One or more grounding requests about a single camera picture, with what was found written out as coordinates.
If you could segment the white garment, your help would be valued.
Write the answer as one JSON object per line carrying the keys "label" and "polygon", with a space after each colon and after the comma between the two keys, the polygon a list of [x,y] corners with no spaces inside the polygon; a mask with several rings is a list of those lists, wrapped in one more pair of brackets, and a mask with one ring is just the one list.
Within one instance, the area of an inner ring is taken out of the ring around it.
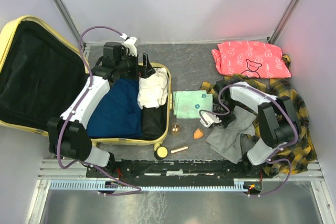
{"label": "white garment", "polygon": [[159,108],[167,101],[168,75],[165,68],[156,68],[148,78],[139,78],[138,105],[140,109]]}

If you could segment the grey garment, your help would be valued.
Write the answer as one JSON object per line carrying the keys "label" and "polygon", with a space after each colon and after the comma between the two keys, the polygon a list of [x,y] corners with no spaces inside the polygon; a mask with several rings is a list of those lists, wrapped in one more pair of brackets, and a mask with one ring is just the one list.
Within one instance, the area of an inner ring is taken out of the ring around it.
{"label": "grey garment", "polygon": [[253,122],[256,116],[253,113],[237,106],[233,115],[235,119],[226,128],[215,127],[206,142],[224,159],[238,164],[243,155],[255,146],[259,137],[255,135]]}

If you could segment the mint green flowered cloth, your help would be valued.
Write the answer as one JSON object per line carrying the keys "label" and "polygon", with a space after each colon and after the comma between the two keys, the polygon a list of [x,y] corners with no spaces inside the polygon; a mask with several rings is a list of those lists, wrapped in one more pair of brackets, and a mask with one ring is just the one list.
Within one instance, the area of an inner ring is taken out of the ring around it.
{"label": "mint green flowered cloth", "polygon": [[213,95],[205,90],[175,91],[173,93],[173,114],[177,119],[199,119],[200,110],[213,109]]}

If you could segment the blue garment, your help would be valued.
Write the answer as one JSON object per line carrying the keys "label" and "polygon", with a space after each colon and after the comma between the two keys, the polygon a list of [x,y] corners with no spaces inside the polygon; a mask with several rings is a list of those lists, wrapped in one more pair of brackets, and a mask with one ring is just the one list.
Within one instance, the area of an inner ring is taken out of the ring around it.
{"label": "blue garment", "polygon": [[91,138],[140,138],[138,91],[138,81],[117,80],[94,110],[87,125],[88,135]]}

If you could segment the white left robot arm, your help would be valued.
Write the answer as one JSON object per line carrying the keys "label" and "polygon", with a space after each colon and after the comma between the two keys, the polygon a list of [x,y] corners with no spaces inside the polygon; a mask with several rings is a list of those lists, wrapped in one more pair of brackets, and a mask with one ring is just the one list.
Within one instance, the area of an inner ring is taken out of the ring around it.
{"label": "white left robot arm", "polygon": [[91,69],[86,84],[71,106],[60,117],[47,123],[49,151],[57,158],[68,157],[88,165],[98,166],[105,177],[116,171],[113,155],[93,145],[86,129],[101,99],[119,78],[148,78],[155,73],[147,54],[139,64],[137,46],[140,40],[128,37],[124,42],[106,42],[103,55]]}

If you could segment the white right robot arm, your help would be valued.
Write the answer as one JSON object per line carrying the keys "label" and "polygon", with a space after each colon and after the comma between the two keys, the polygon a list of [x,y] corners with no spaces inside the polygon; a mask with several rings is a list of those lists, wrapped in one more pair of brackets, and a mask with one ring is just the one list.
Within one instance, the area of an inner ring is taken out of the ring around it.
{"label": "white right robot arm", "polygon": [[239,102],[257,113],[260,138],[242,162],[241,172],[254,177],[260,165],[283,148],[296,144],[301,133],[299,119],[293,102],[288,96],[277,97],[262,92],[245,81],[218,81],[214,86],[218,101],[230,113],[230,107]]}

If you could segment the orange makeup sponge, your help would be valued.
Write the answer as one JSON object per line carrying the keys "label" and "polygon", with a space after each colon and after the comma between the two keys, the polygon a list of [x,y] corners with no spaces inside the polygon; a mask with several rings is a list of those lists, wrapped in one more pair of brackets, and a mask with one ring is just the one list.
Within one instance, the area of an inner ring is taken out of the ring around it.
{"label": "orange makeup sponge", "polygon": [[198,128],[197,130],[195,130],[194,134],[193,134],[193,139],[200,139],[204,136],[204,131],[201,128]]}

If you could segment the rose gold lipstick tube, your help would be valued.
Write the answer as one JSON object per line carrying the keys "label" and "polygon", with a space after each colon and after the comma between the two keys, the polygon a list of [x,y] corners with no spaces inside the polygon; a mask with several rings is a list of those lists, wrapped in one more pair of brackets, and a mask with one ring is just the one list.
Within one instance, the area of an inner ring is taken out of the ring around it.
{"label": "rose gold lipstick tube", "polygon": [[175,149],[171,150],[171,154],[175,154],[175,153],[178,153],[178,152],[181,152],[181,151],[185,151],[187,149],[188,149],[187,145],[181,146],[181,147],[178,147],[178,148],[175,148]]}

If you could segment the pink printed garment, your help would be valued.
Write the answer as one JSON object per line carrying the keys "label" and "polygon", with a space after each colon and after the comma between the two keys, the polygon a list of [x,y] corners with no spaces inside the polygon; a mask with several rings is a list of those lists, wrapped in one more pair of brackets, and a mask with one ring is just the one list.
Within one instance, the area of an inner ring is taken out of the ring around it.
{"label": "pink printed garment", "polygon": [[259,41],[226,41],[211,51],[217,71],[224,76],[290,78],[280,47]]}

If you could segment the yellow open suitcase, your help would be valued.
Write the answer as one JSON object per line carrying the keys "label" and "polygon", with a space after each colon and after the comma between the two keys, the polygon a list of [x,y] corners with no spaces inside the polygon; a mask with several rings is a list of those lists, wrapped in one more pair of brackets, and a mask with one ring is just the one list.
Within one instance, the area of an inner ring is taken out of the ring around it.
{"label": "yellow open suitcase", "polygon": [[[163,65],[151,65],[167,70],[166,103],[141,109],[140,138],[90,137],[94,146],[153,145],[156,158],[167,156],[162,143],[169,129],[171,74]],[[49,119],[60,117],[71,106],[94,66],[89,66],[81,48],[43,20],[22,16],[8,22],[1,30],[1,124],[48,136]]]}

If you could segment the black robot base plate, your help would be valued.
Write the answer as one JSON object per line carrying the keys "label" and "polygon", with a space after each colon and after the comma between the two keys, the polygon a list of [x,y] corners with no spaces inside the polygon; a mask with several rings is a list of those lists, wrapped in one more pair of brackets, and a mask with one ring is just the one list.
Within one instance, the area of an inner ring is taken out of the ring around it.
{"label": "black robot base plate", "polygon": [[193,160],[158,161],[126,160],[114,163],[113,168],[104,168],[108,174],[131,185],[219,185],[229,180],[259,179],[264,165],[251,166],[246,161],[237,165],[230,161]]}

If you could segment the left aluminium frame post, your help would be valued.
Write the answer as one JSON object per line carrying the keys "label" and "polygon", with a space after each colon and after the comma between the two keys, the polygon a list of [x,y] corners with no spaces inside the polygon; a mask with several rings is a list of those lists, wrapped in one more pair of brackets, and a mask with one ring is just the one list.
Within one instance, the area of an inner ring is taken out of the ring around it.
{"label": "left aluminium frame post", "polygon": [[74,20],[71,17],[71,14],[66,7],[63,0],[52,0],[53,3],[56,5],[58,11],[60,12],[64,22],[66,23],[67,27],[69,28],[72,36],[74,37],[75,41],[78,43],[80,40],[80,32],[75,25]]}

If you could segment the aluminium frame post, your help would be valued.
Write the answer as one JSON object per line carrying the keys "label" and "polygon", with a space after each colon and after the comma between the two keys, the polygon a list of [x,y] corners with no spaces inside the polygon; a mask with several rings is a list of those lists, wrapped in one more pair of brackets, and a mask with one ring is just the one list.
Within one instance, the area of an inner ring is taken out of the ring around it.
{"label": "aluminium frame post", "polygon": [[300,0],[290,0],[288,6],[286,7],[283,15],[281,16],[275,30],[273,31],[272,35],[267,38],[269,44],[275,44],[275,42],[280,37],[282,31],[284,30],[287,22],[289,21],[291,15],[294,13],[297,5],[299,4]]}
{"label": "aluminium frame post", "polygon": [[63,0],[52,0],[53,3],[56,5],[58,11],[60,12],[64,22],[66,23],[67,27],[69,28],[72,36],[74,37],[75,41],[78,43],[80,40],[80,32],[75,25],[74,20],[71,17],[71,14],[66,7]]}

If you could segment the right aluminium frame post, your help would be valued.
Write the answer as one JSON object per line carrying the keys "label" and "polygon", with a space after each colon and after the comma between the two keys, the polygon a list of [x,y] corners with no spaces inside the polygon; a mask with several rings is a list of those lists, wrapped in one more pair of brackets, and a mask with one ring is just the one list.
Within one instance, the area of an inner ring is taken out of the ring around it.
{"label": "right aluminium frame post", "polygon": [[297,5],[299,4],[300,0],[290,0],[288,6],[286,7],[283,15],[281,16],[275,30],[273,31],[272,35],[267,38],[269,44],[275,44],[275,42],[280,37],[282,31],[284,30],[287,22],[289,21],[291,15],[294,13]]}

